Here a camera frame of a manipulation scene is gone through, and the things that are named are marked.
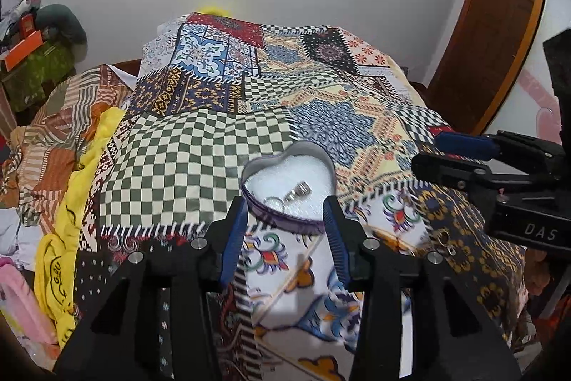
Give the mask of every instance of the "green and white checkered patch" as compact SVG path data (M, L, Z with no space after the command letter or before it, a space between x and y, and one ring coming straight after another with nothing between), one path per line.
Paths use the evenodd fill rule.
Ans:
M244 164L292 141L288 111L143 114L102 188L99 226L209 224L224 218Z

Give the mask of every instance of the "yellow fabric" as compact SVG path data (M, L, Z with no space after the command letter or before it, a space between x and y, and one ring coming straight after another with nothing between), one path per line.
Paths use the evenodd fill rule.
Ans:
M65 345L75 329L72 315L75 253L87 196L99 159L124 114L117 107L101 114L95 136L79 159L81 169L71 174L67 192L55 214L55 234L44 236L38 246L34 293L40 309L55 321L59 347Z

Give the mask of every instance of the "white foam padding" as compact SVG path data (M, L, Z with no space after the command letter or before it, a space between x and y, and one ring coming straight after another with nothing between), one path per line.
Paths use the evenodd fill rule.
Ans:
M335 194L335 186L327 166L310 155L287 157L278 165L264 168L250 176L245 186L260 202L268 197L283 200L299 182L305 181L311 194L285 204L284 213L307 220L323 220L323 201Z

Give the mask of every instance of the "orange box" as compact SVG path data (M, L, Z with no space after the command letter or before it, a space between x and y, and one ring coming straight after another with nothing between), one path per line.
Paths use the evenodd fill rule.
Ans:
M4 59L4 62L6 63L6 70L12 70L16 65L28 57L29 54L35 51L43 43L44 41L42 41L42 34L39 31L34 31L26 39L20 41L11 49L11 51Z

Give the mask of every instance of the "blue rubber grip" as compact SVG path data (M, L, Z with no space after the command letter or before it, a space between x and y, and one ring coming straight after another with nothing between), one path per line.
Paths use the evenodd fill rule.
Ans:
M490 160L495 159L500 154L500 147L485 136L470 136L443 131L434 138L434 143L439 151L471 159Z

